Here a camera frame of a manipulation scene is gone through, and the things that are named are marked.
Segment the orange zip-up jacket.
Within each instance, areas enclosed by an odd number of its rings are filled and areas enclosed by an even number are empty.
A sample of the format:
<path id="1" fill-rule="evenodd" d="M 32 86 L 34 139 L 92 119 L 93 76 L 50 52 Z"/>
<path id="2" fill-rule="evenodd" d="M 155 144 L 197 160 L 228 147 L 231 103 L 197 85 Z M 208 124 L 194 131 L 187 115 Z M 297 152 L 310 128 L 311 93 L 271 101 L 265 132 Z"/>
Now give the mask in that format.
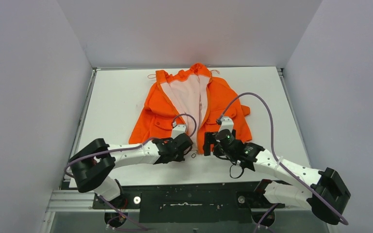
<path id="1" fill-rule="evenodd" d="M 201 63 L 175 75 L 158 70 L 128 142 L 136 144 L 150 137 L 170 137 L 175 120 L 188 126 L 193 150 L 203 154 L 204 134 L 219 130 L 216 120 L 221 115 L 232 119 L 237 139 L 251 141 L 245 118 L 251 110 L 234 100 L 236 96 L 226 80 L 214 76 Z"/>

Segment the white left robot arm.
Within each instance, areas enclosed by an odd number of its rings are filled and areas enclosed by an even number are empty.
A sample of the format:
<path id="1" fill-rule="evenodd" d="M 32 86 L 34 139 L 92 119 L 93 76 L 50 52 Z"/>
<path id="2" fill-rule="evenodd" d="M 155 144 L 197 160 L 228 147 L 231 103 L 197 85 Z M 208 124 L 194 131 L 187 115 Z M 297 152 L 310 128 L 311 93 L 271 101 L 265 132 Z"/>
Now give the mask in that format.
<path id="1" fill-rule="evenodd" d="M 193 141 L 186 133 L 174 138 L 149 138 L 140 144 L 110 145 L 103 138 L 97 138 L 72 156 L 64 173 L 73 178 L 78 191 L 94 191 L 110 206 L 119 207 L 124 202 L 124 193 L 110 172 L 119 167 L 137 164 L 167 164 L 182 162 L 192 150 Z"/>

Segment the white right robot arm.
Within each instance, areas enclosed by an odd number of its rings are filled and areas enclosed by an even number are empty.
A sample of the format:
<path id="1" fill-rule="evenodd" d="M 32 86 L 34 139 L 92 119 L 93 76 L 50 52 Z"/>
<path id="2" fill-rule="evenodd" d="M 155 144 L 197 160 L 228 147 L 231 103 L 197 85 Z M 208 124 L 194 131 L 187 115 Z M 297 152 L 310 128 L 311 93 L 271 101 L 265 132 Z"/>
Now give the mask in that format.
<path id="1" fill-rule="evenodd" d="M 244 143 L 235 138 L 235 131 L 224 129 L 204 134 L 203 151 L 228 160 L 242 170 L 249 169 L 279 180 L 262 181 L 254 193 L 254 202 L 260 207 L 270 203 L 294 205 L 311 210 L 320 220 L 337 225 L 348 225 L 343 212 L 351 193 L 339 173 L 326 168 L 308 168 L 283 157 L 277 157 L 255 143 Z"/>

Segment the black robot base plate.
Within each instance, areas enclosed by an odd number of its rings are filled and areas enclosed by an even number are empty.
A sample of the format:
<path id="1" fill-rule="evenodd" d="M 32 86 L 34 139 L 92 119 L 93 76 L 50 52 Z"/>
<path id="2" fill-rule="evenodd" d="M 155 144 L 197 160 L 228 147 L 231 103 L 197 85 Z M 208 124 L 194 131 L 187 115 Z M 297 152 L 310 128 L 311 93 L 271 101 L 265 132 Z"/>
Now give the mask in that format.
<path id="1" fill-rule="evenodd" d="M 93 208 L 115 208 L 139 216 L 139 223 L 249 223 L 272 204 L 256 190 L 259 182 L 125 186 L 108 203 L 95 196 Z"/>

